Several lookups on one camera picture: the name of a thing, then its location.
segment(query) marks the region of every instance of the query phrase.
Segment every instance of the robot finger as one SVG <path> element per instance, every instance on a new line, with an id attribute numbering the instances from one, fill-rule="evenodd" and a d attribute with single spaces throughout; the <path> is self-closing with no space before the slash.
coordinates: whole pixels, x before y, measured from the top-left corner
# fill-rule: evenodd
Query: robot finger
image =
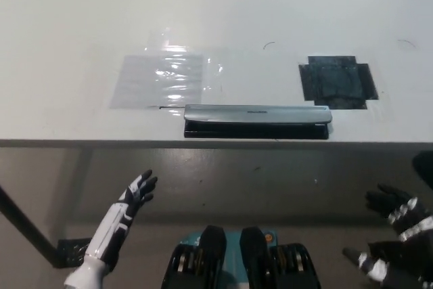
<path id="1" fill-rule="evenodd" d="M 143 206 L 143 204 L 145 204 L 146 202 L 149 202 L 150 200 L 152 200 L 154 198 L 154 195 L 152 193 L 146 194 L 140 202 L 140 206 Z"/>
<path id="2" fill-rule="evenodd" d="M 140 197 L 143 198 L 146 194 L 152 192 L 156 187 L 156 182 L 158 181 L 157 177 L 152 177 L 148 180 L 143 180 L 141 185 L 139 186 L 140 189 Z"/>
<path id="3" fill-rule="evenodd" d="M 384 193 L 368 191 L 365 199 L 367 199 L 367 208 L 379 213 L 383 218 L 387 218 L 400 206 L 392 196 Z"/>
<path id="4" fill-rule="evenodd" d="M 410 199 L 412 199 L 412 196 L 409 193 L 399 190 L 396 187 L 392 187 L 386 184 L 379 184 L 378 188 L 382 192 L 394 196 L 400 204 L 406 203 Z"/>

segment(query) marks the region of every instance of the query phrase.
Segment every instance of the robotic arm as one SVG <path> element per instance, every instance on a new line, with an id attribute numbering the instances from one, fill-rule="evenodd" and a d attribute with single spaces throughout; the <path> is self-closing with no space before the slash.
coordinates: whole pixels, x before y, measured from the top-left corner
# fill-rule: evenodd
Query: robotic arm
<path id="1" fill-rule="evenodd" d="M 138 176 L 114 203 L 97 228 L 83 264 L 65 281 L 65 289 L 102 289 L 102 280 L 115 268 L 119 251 L 138 210 L 153 198 L 157 177 Z"/>

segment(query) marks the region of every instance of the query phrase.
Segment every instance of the black robotic glove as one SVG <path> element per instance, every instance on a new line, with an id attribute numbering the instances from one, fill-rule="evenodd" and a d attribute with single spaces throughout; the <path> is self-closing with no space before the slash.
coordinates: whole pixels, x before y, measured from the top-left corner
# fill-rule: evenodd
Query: black robotic glove
<path id="1" fill-rule="evenodd" d="M 398 241 L 369 244 L 369 256 L 353 248 L 343 254 L 389 289 L 433 288 L 433 216 L 416 197 L 387 185 L 367 192 L 367 207 L 387 218 Z"/>

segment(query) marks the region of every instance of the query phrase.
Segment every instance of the clear plastic sheet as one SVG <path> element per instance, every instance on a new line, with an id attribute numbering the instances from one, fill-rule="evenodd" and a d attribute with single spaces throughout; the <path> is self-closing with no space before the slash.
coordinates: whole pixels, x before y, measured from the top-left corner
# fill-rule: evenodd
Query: clear plastic sheet
<path id="1" fill-rule="evenodd" d="M 182 51 L 147 51 L 124 58 L 112 108 L 142 109 L 200 103 L 203 57 Z"/>

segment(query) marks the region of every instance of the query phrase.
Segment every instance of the gray floor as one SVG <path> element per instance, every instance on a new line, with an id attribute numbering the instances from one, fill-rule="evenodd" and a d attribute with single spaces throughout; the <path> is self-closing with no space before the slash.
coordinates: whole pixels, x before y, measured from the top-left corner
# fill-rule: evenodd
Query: gray floor
<path id="1" fill-rule="evenodd" d="M 203 229 L 207 223 L 224 224 L 228 221 L 227 229 L 239 229 L 251 223 L 260 224 L 267 220 L 264 214 L 260 215 L 260 211 L 266 209 L 269 215 L 277 216 L 270 221 L 272 225 L 267 227 L 278 231 L 280 243 L 302 242 L 310 250 L 323 289 L 370 288 L 369 282 L 344 260 L 341 249 L 345 245 L 364 248 L 368 241 L 393 238 L 391 231 L 386 227 L 362 226 L 362 222 L 350 227 L 338 223 L 322 223 L 314 227 L 298 223 L 297 227 L 291 226 L 290 222 L 283 220 L 284 216 L 288 213 L 296 215 L 311 205 L 304 199 L 299 200 L 306 195 L 304 190 L 287 192 L 287 196 L 278 195 L 280 192 L 285 193 L 281 191 L 281 186 L 286 186 L 281 183 L 281 174 L 290 175 L 290 169 L 302 166 L 305 158 L 302 157 L 303 153 L 296 154 L 296 157 L 289 154 L 271 157 L 267 153 L 254 155 L 242 154 L 241 157 L 233 152 L 196 154 L 175 150 L 108 151 L 92 155 L 74 150 L 2 149 L 0 184 L 43 233 L 55 242 L 58 238 L 87 237 L 93 233 L 110 202 L 124 187 L 124 182 L 117 175 L 132 177 L 139 172 L 144 162 L 146 166 L 156 166 L 161 181 L 166 182 L 166 185 L 158 194 L 160 199 L 155 199 L 153 205 L 146 207 L 134 225 L 115 272 L 106 280 L 105 288 L 108 289 L 159 288 L 170 254 L 179 238 L 191 231 Z M 356 181 L 357 186 L 346 181 L 350 175 L 344 175 L 338 166 L 330 165 L 329 175 L 319 179 L 317 185 L 315 169 L 322 171 L 325 165 L 329 166 L 329 162 L 318 153 L 314 155 L 325 163 L 305 168 L 306 174 L 299 177 L 301 183 L 315 181 L 308 185 L 302 183 L 302 188 L 309 191 L 309 200 L 332 213 L 335 209 L 342 209 L 339 202 L 343 198 L 347 201 L 348 197 L 353 197 L 353 205 L 349 204 L 348 211 L 359 212 L 360 221 L 364 215 L 361 212 L 363 199 L 359 193 L 377 181 L 372 179 L 369 183 L 363 183 L 363 178 L 369 175 L 368 169 L 373 168 L 380 178 L 386 175 L 391 166 L 403 166 L 404 171 L 398 172 L 400 176 L 395 177 L 404 181 L 412 177 L 408 172 L 408 160 L 396 157 L 381 162 L 380 166 L 368 166 L 365 170 L 356 171 L 360 178 Z M 87 158 L 91 158 L 91 166 L 87 166 Z M 355 161 L 355 158 L 347 158 L 346 154 L 342 154 L 339 160 L 341 165 L 350 165 L 349 162 Z M 222 172 L 220 166 L 225 166 L 230 172 Z M 201 175 L 216 176 L 209 183 Z M 338 186 L 328 183 L 333 177 L 343 182 Z M 76 179 L 85 181 L 77 185 Z M 245 193 L 245 204 L 236 206 L 234 210 L 240 193 Z M 4 216 L 0 216 L 0 247 L 0 287 L 62 288 L 69 270 L 52 269 Z"/>

